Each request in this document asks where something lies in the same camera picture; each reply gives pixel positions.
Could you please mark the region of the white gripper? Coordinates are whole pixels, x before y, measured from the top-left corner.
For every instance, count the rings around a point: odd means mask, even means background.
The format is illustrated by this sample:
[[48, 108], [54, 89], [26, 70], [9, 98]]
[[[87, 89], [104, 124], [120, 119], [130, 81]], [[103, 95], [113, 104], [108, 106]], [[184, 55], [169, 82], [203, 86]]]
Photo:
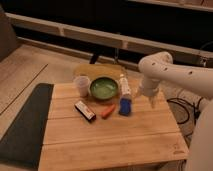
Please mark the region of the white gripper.
[[135, 92], [133, 98], [140, 97], [140, 93], [146, 97], [151, 97], [150, 98], [151, 107], [155, 108], [157, 97], [154, 96], [156, 96], [159, 92], [159, 84], [160, 84], [159, 80], [143, 77], [139, 85], [139, 91]]

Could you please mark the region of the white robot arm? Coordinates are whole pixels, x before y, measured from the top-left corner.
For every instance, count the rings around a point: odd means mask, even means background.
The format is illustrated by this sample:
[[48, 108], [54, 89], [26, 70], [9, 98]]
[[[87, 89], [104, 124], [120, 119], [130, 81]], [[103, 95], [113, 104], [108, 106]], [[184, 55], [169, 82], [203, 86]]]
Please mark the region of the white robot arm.
[[143, 57], [138, 69], [138, 96], [153, 97], [160, 82], [168, 81], [209, 100], [196, 123], [185, 171], [213, 171], [213, 69], [175, 65], [168, 52]]

